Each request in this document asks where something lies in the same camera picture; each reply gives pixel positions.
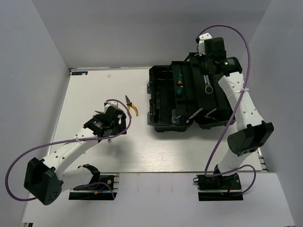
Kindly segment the large ratcheting wrench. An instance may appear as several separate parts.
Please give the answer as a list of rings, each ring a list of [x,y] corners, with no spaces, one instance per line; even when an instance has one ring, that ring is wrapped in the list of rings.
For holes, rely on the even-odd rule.
[[[204,81],[205,81],[205,92],[207,94],[211,94],[213,92],[213,87],[210,84],[208,75],[204,75]]]

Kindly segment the yellow needle-nose pliers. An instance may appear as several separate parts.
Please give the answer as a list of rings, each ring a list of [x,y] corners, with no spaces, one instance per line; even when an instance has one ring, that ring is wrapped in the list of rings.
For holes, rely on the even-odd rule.
[[[126,105],[127,105],[128,110],[130,111],[131,108],[134,109],[135,115],[138,116],[139,113],[138,113],[136,106],[130,101],[130,99],[128,98],[127,95],[125,95],[125,100],[126,100]]]

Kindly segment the black toolbox tray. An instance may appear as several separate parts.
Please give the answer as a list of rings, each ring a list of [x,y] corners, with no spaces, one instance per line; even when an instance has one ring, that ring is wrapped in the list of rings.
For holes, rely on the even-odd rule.
[[[190,116],[202,108],[202,116],[216,109],[214,115],[230,117],[231,107],[214,78],[209,77],[213,92],[211,94],[205,92],[204,76],[200,71],[200,56],[190,53],[188,61],[172,61],[171,67],[175,92],[179,86],[177,84],[178,75],[179,73],[183,75],[184,93],[182,97],[175,95],[178,115]]]

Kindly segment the black plastic toolbox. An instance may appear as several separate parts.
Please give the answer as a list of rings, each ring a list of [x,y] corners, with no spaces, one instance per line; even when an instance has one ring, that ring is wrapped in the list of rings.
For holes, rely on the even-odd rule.
[[[210,77],[213,90],[205,90],[200,56],[189,53],[185,61],[156,65],[149,70],[150,94],[147,123],[157,132],[186,131],[193,122],[202,129],[226,126],[232,108],[217,78]]]

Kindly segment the green orange stubby screwdriver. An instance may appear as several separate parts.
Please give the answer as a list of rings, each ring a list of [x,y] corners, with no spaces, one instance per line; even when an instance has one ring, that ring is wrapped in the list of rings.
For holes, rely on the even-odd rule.
[[[179,86],[183,85],[183,75],[181,73],[179,73],[178,78],[177,78],[177,84]]]

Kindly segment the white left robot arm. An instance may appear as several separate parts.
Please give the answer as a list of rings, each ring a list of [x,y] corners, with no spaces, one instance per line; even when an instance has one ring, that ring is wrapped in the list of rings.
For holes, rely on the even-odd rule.
[[[74,170],[68,167],[90,148],[103,140],[125,134],[125,130],[125,112],[116,101],[105,103],[104,111],[86,122],[71,142],[64,142],[54,153],[42,159],[29,161],[24,187],[44,205],[53,203],[63,191],[98,187],[101,182],[96,167],[91,164],[82,164]]]

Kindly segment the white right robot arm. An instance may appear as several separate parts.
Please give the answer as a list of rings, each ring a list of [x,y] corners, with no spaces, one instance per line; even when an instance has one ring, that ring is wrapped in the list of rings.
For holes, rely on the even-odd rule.
[[[231,175],[242,167],[243,161],[258,148],[262,147],[274,131],[270,122],[265,122],[257,111],[247,88],[248,76],[235,57],[228,58],[221,37],[205,39],[202,74],[219,76],[218,84],[225,93],[232,108],[230,120],[235,120],[237,132],[227,138],[228,150],[211,175],[218,188],[226,188],[231,183]]]

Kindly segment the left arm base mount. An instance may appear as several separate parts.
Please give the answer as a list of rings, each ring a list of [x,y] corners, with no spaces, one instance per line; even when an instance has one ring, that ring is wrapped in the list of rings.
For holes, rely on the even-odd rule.
[[[91,186],[70,190],[70,201],[113,201],[118,193],[119,174],[100,174]]]

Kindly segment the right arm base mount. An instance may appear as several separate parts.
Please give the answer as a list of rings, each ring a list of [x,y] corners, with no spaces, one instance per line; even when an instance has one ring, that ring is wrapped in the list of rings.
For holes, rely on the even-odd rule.
[[[242,187],[238,174],[206,177],[197,175],[193,183],[198,187],[199,201],[242,201]]]

